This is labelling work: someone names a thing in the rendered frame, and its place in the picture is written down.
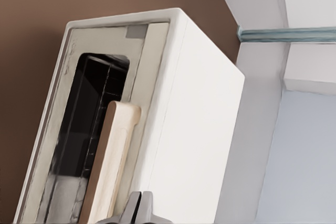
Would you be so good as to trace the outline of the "pale oven door handle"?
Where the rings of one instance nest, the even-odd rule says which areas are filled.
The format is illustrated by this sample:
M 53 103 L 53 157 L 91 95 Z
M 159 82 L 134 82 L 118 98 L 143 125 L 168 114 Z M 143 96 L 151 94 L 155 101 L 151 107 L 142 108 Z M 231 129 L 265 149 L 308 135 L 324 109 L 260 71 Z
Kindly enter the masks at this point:
M 132 133 L 140 116 L 141 109 L 136 105 L 117 101 L 108 104 L 79 216 L 80 224 L 92 224 L 112 216 Z

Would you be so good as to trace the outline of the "white oven body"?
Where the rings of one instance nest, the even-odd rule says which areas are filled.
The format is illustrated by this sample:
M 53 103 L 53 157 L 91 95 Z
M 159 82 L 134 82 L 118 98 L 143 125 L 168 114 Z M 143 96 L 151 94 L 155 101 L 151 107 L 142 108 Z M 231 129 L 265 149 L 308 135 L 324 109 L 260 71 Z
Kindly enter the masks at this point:
M 181 9 L 69 22 L 51 84 L 69 29 L 161 22 L 170 26 L 129 196 L 151 191 L 153 214 L 168 224 L 213 224 L 245 77 Z

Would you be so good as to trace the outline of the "white oven door with window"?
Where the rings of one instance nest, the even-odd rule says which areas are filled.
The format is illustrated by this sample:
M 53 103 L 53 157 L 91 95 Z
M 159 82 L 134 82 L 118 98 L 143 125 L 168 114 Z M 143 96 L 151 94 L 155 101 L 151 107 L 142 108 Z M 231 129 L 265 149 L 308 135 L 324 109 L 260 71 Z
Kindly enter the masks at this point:
M 68 30 L 16 224 L 78 223 L 111 101 L 141 109 L 112 216 L 123 212 L 148 126 L 169 26 L 161 22 Z

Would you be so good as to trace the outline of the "silver frame post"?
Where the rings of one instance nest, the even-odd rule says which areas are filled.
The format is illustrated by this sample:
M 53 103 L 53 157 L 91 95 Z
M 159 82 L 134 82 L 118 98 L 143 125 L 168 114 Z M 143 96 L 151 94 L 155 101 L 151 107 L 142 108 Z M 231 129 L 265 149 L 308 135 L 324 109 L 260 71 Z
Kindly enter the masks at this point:
M 312 42 L 336 43 L 336 27 L 237 29 L 240 42 Z

